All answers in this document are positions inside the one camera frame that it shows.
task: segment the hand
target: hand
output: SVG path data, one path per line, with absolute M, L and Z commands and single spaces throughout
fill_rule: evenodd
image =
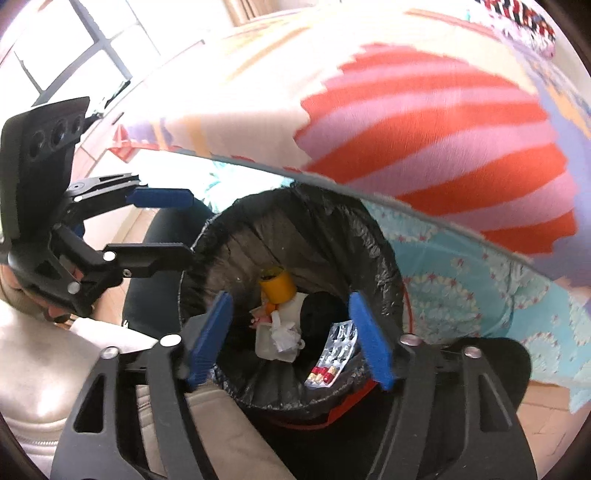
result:
M 68 314 L 67 311 L 62 309 L 61 307 L 57 307 L 52 305 L 47 300 L 42 299 L 41 297 L 25 290 L 21 287 L 20 283 L 18 282 L 16 276 L 12 272 L 11 268 L 7 265 L 0 265 L 2 269 L 2 278 L 6 282 L 7 286 L 13 290 L 21 290 L 27 297 L 29 297 L 32 301 L 37 303 L 39 306 L 47 309 L 47 316 L 51 317 L 52 319 L 60 317 L 62 315 Z

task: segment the pill blister pack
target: pill blister pack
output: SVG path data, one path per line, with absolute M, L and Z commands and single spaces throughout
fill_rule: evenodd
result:
M 357 328 L 351 320 L 333 323 L 316 366 L 304 385 L 309 388 L 331 387 L 355 351 Z

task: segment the trash bag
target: trash bag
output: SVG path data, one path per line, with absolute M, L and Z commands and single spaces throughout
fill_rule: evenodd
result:
M 264 268 L 282 265 L 298 291 L 326 291 L 345 304 L 350 292 L 361 291 L 384 324 L 402 324 L 394 252 L 358 199 L 299 183 L 250 195 L 210 220 L 193 250 L 198 266 L 181 281 L 181 318 L 204 313 L 220 290 L 230 292 L 234 318 L 214 381 L 244 409 L 311 420 L 370 379 L 361 351 L 332 387 L 317 389 L 304 381 L 322 350 L 304 348 L 292 364 L 256 356 L 249 311 L 261 304 L 258 279 Z

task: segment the zipper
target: zipper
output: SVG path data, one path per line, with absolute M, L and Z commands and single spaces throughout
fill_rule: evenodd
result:
M 36 447 L 56 447 L 59 442 L 59 440 L 32 440 L 26 437 L 21 437 L 20 435 L 15 435 L 14 437 L 20 444 L 25 443 L 26 445 L 33 445 Z

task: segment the blue gripper pad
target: blue gripper pad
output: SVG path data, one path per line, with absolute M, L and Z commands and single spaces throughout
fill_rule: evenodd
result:
M 127 195 L 126 201 L 128 205 L 138 208 L 189 208 L 194 202 L 194 196 L 187 189 L 137 187 Z
M 392 373 L 392 349 L 375 323 L 363 295 L 358 291 L 349 296 L 349 318 L 357 327 L 357 336 L 372 377 L 382 388 L 390 390 L 396 380 Z
M 203 329 L 189 353 L 189 377 L 191 391 L 207 380 L 207 375 L 217 359 L 232 323 L 234 305 L 232 296 L 225 291 L 217 294 Z

